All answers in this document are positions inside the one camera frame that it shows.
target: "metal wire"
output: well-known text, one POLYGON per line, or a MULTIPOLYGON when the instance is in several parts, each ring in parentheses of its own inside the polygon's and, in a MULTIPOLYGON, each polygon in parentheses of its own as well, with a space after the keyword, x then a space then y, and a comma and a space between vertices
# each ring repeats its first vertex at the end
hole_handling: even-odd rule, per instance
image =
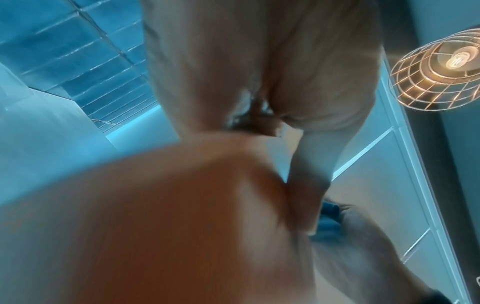
POLYGON ((465 46, 480 49, 480 29, 459 32, 405 55, 390 74, 390 90, 396 99, 406 107, 423 111, 454 109, 478 99, 480 66, 455 71, 442 67, 439 61, 465 46))

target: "person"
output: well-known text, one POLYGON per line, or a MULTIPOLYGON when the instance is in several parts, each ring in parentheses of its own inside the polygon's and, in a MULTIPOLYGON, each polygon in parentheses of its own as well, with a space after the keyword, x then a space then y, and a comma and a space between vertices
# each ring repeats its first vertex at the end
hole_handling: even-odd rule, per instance
POLYGON ((273 137, 216 132, 0 205, 0 302, 316 303, 314 267, 358 304, 450 303, 341 207, 341 237, 293 229, 273 137))
POLYGON ((141 0, 149 78, 182 139, 302 130, 288 176, 314 232, 335 163, 376 97, 376 0, 141 0))

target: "ceiling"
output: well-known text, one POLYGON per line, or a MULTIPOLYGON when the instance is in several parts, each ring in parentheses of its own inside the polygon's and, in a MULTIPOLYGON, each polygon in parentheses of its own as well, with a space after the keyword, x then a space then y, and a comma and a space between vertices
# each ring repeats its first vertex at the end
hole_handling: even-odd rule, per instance
POLYGON ((157 105, 141 19, 138 0, 2 1, 0 62, 110 133, 157 105))

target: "black wristband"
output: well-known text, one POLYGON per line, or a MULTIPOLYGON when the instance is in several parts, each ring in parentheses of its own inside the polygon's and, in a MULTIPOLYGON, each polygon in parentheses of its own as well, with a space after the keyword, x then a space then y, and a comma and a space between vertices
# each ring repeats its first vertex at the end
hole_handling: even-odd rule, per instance
POLYGON ((434 291, 418 304, 452 304, 452 302, 439 291, 434 291))

